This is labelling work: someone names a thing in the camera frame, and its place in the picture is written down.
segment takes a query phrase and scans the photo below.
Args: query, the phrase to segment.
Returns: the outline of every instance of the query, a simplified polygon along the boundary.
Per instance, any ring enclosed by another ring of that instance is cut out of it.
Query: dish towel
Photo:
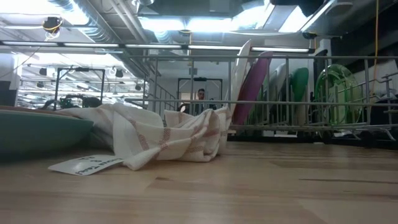
[[[123,164],[138,170],[151,160],[211,161],[226,147],[231,115],[227,106],[198,116],[105,104],[97,108],[70,108],[59,113],[94,122],[94,133],[113,148]]]

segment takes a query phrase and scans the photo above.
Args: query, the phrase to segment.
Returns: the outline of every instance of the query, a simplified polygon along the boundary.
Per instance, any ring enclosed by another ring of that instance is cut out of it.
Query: teal plate
[[[0,110],[0,153],[45,152],[71,147],[93,122],[67,116]]]

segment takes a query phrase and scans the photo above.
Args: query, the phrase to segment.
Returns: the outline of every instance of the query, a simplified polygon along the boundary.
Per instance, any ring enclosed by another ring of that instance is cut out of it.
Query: yellow cable
[[[52,27],[52,28],[45,28],[45,27],[44,27],[44,21],[43,21],[42,27],[43,27],[43,29],[45,29],[45,30],[55,30],[55,29],[58,29],[58,28],[62,25],[62,23],[63,23],[63,19],[61,20],[61,22],[60,22],[57,26]]]
[[[379,0],[376,0],[376,51],[374,56],[377,57],[379,55]],[[373,73],[373,79],[376,79],[376,74],[377,74],[377,59],[374,59],[374,73]],[[374,93],[374,83],[372,84],[372,91],[371,95]]]

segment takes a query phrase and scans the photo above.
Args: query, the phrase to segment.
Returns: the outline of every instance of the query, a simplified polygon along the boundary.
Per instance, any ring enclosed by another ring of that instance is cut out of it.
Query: white dish towel
[[[225,149],[231,115],[228,107],[206,110],[198,116],[105,104],[97,108],[70,108],[59,113],[94,122],[94,132],[113,148],[123,164],[138,170],[151,160],[208,162]]]

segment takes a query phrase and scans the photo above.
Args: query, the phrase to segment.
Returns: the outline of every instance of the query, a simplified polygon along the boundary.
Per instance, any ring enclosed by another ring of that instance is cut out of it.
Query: fluorescent light
[[[266,11],[264,15],[260,16],[260,19],[257,22],[256,29],[262,29],[264,25],[266,24],[268,18],[271,16],[272,12],[274,11],[275,6],[271,3],[269,3],[269,0],[264,0],[264,5],[266,7]]]
[[[29,64],[29,65],[24,65],[24,67],[32,67],[32,68],[47,68],[47,67],[45,67],[45,66],[38,66],[38,65],[31,65],[31,64]]]
[[[31,100],[34,100],[34,99],[36,99],[38,96],[33,96],[33,95],[26,95],[26,96],[24,96],[24,95],[18,95],[19,97],[24,97],[24,98],[28,98],[28,99],[31,99]]]
[[[252,51],[264,52],[292,52],[292,53],[308,53],[309,49],[295,49],[295,48],[283,48],[283,47],[252,47]]]
[[[231,19],[191,19],[187,29],[193,32],[230,31]]]
[[[46,93],[46,94],[55,94],[55,90],[19,90],[21,93]],[[101,92],[94,91],[58,91],[58,94],[84,94],[91,96],[101,96]],[[117,95],[114,95],[114,92],[104,92],[103,96],[112,97],[112,96],[136,96],[142,97],[142,93],[123,93],[119,92]]]
[[[88,85],[86,83],[74,83],[74,84],[76,84],[77,86],[80,86],[82,88],[89,89],[89,87],[88,87]]]
[[[65,76],[65,78],[69,78],[69,79],[72,80],[72,81],[76,81],[76,78],[70,77],[69,75]]]
[[[302,28],[301,31],[306,31],[322,14],[334,3],[335,0],[330,0],[325,4]]]
[[[4,45],[18,45],[18,46],[57,46],[54,42],[24,42],[24,41],[2,41]]]
[[[21,79],[23,82],[56,82],[56,80],[49,80],[49,79]],[[60,83],[78,83],[78,82],[85,82],[85,83],[102,83],[102,81],[91,81],[91,80],[60,80]],[[105,84],[127,84],[127,83],[135,83],[135,81],[105,81]]]
[[[163,32],[167,30],[183,30],[184,23],[180,19],[149,19],[139,17],[142,28],[153,32]]]
[[[121,50],[95,50],[96,54],[123,54],[124,52]]]
[[[136,49],[181,49],[181,45],[169,45],[169,44],[126,44],[127,48]]]
[[[286,19],[279,32],[297,32],[304,24],[311,18],[311,16],[305,17],[300,7],[296,7],[290,16]]]
[[[190,50],[241,50],[242,47],[232,46],[209,46],[209,45],[189,45]]]
[[[119,44],[65,43],[66,47],[119,47]]]

